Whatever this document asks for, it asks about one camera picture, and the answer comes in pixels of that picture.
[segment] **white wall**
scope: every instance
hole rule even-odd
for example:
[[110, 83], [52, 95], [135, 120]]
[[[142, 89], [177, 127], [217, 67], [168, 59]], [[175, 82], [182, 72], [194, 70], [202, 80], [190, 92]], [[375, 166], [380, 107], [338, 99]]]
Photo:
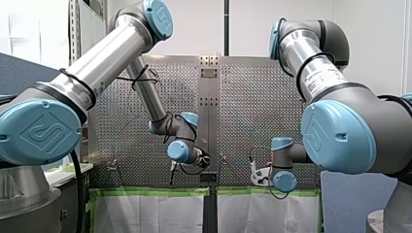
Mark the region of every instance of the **white wall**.
[[54, 69], [69, 65], [68, 0], [0, 0], [0, 6], [0, 52]]
[[290, 20], [333, 20], [333, 1], [232, 0], [229, 14], [230, 55], [268, 56], [273, 23], [281, 17]]
[[[139, 0], [108, 0], [108, 16]], [[223, 53], [222, 0], [164, 0], [174, 23], [173, 36], [150, 54], [199, 55]]]
[[402, 94], [407, 1], [334, 0], [335, 22], [345, 31], [351, 48], [344, 74], [368, 85], [375, 94]]
[[[108, 15], [138, 0], [108, 0]], [[172, 38], [150, 54], [223, 54], [223, 0], [164, 0], [173, 17]], [[333, 19], [332, 0], [230, 1], [230, 55], [267, 56], [279, 17]]]
[[[139, 0], [108, 0], [109, 16]], [[164, 0], [175, 30], [150, 54], [223, 54], [223, 0]], [[334, 20], [350, 47], [350, 81], [375, 94], [412, 91], [412, 38], [409, 0], [232, 0], [230, 55], [267, 56], [270, 29], [280, 17]]]

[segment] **black cable tie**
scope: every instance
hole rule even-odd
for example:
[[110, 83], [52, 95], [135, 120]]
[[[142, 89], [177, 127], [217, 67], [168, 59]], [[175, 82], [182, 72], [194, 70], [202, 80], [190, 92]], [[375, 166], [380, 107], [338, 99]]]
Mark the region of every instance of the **black cable tie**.
[[91, 99], [91, 106], [87, 108], [87, 110], [90, 110], [91, 108], [93, 108], [96, 105], [97, 102], [97, 98], [96, 98], [96, 94], [94, 93], [94, 91], [90, 88], [90, 86], [88, 86], [88, 84], [86, 84], [85, 82], [83, 82], [82, 80], [80, 80], [79, 78], [77, 78], [76, 76], [68, 73], [66, 71], [66, 69], [64, 68], [60, 68], [58, 71], [61, 72], [61, 74], [67, 76], [70, 79], [73, 79], [75, 81], [77, 81], [78, 83], [80, 83], [85, 89], [87, 89], [87, 91], [90, 94], [90, 99]]

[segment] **metal frame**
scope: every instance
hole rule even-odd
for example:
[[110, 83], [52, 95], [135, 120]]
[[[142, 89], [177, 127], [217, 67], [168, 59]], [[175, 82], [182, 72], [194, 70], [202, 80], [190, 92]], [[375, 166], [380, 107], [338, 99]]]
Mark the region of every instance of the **metal frame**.
[[82, 55], [79, 1], [82, 0], [70, 0], [69, 2], [70, 65]]

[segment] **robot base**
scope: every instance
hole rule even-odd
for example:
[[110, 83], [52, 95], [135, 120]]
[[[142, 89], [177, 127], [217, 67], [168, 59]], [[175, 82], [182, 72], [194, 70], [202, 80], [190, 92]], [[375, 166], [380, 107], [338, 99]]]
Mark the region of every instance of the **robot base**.
[[397, 182], [396, 188], [384, 211], [367, 217], [366, 233], [412, 232], [412, 186]]

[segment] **pegboard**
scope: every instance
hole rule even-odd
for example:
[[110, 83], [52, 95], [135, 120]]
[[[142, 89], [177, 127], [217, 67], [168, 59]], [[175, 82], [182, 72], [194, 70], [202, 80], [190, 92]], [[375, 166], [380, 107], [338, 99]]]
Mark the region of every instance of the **pegboard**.
[[[273, 137], [301, 140], [304, 105], [294, 79], [285, 77], [275, 62], [256, 57], [219, 57], [219, 65], [214, 64], [218, 76], [205, 78], [201, 77], [205, 62], [200, 58], [145, 56], [159, 74], [157, 89], [166, 110], [199, 114], [197, 141], [214, 153], [215, 165], [210, 170], [220, 172], [219, 185], [250, 185], [248, 151], [252, 147], [270, 147]], [[170, 187], [167, 145], [162, 137], [149, 133], [148, 122], [130, 83], [114, 81], [98, 100], [88, 124], [90, 155], [96, 164], [92, 186]], [[254, 150], [252, 156], [262, 167], [270, 159], [270, 150]], [[294, 172], [298, 187], [317, 187], [319, 173], [314, 165], [297, 164]], [[175, 186], [199, 186], [198, 176], [182, 172], [175, 174], [174, 181]]]
[[[295, 79], [266, 58], [222, 57], [220, 60], [218, 153], [219, 185], [250, 185], [249, 153], [262, 168], [270, 160], [273, 137], [301, 141], [300, 119], [305, 105]], [[319, 170], [295, 164], [298, 188], [315, 188]]]
[[[166, 111], [173, 114], [197, 113], [198, 57], [146, 56], [145, 61], [159, 76], [156, 87]], [[148, 130], [149, 118], [131, 82], [115, 80], [96, 105], [94, 121], [89, 123], [95, 136], [96, 168], [90, 183], [95, 187], [118, 185], [169, 186], [171, 160], [163, 137]], [[197, 176], [178, 171], [175, 186], [199, 186]]]

